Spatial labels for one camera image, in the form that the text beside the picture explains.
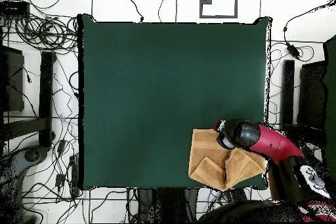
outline floor tile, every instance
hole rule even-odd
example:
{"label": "floor tile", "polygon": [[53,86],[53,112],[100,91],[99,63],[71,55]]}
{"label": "floor tile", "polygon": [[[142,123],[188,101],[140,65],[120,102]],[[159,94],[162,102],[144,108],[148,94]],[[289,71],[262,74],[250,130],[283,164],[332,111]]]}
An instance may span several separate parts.
{"label": "floor tile", "polygon": [[[144,17],[143,22],[175,21],[176,0],[133,0]],[[140,22],[140,16],[130,0],[93,0],[93,16],[97,21]]]}
{"label": "floor tile", "polygon": [[238,18],[200,18],[200,0],[177,0],[177,22],[254,23],[259,9],[260,0],[238,0]]}
{"label": "floor tile", "polygon": [[[284,40],[287,21],[330,0],[262,0],[261,15],[273,18],[272,39]],[[336,34],[335,6],[292,20],[286,31],[288,41],[327,41]]]}

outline brown paper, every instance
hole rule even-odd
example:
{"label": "brown paper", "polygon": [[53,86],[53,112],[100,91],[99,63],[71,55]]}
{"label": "brown paper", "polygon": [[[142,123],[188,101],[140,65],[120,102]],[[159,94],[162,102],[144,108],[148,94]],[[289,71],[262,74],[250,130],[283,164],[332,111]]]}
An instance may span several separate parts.
{"label": "brown paper", "polygon": [[189,177],[214,189],[226,190],[264,171],[262,156],[226,150],[217,142],[213,129],[194,129],[189,159]]}

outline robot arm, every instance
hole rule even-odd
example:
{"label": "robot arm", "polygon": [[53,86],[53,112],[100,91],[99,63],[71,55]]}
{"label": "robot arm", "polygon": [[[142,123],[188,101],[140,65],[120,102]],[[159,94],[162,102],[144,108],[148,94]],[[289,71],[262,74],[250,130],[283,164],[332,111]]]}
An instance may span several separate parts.
{"label": "robot arm", "polygon": [[301,150],[281,133],[247,120],[220,120],[215,131],[224,148],[242,148],[270,158],[275,164],[292,156],[303,158]]}

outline power adapter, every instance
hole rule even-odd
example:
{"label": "power adapter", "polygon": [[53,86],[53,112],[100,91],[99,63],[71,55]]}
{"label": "power adapter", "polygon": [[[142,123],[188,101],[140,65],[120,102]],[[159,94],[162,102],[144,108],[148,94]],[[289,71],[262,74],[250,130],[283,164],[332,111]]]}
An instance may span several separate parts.
{"label": "power adapter", "polygon": [[58,188],[63,187],[65,181],[66,181],[66,176],[65,175],[57,174],[55,186],[58,187]]}
{"label": "power adapter", "polygon": [[289,53],[291,53],[293,57],[299,60],[300,52],[294,45],[290,45],[289,43],[287,43],[287,50]]}
{"label": "power adapter", "polygon": [[63,154],[65,147],[66,147],[65,140],[61,140],[60,144],[57,147],[58,157],[60,157]]}

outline green mat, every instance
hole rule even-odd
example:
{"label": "green mat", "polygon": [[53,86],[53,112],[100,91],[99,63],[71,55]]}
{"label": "green mat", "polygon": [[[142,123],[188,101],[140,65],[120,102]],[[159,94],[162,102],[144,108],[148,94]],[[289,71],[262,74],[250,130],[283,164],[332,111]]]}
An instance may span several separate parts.
{"label": "green mat", "polygon": [[83,15],[83,187],[202,187],[188,176],[193,128],[264,121],[267,26]]}

